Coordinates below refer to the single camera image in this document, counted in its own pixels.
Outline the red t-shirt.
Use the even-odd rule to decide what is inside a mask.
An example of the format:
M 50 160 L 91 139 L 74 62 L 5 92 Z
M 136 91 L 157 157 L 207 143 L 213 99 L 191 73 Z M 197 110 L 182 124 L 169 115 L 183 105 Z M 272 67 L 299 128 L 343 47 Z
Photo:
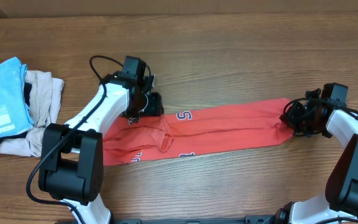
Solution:
M 280 120 L 287 98 L 143 117 L 119 117 L 103 139 L 103 164 L 191 157 L 277 146 L 293 131 Z

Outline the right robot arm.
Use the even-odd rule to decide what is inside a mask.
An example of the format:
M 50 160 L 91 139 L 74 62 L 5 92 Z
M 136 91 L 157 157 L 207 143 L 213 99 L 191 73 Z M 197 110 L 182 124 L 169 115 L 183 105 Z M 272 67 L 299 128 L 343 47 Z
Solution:
M 281 120 L 298 136 L 335 137 L 343 148 L 325 192 L 290 202 L 269 223 L 358 223 L 358 111 L 341 101 L 299 98 L 289 102 Z

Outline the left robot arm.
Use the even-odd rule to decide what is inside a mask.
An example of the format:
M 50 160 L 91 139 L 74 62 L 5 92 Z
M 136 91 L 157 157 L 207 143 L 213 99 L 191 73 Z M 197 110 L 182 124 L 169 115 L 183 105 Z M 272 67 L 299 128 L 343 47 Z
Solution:
M 123 77 L 109 74 L 97 94 L 65 124 L 47 126 L 37 175 L 39 189 L 53 205 L 67 207 L 75 223 L 114 223 L 101 198 L 104 179 L 103 137 L 121 116 L 136 121 L 163 113 L 161 97 L 153 91 L 155 76 Z

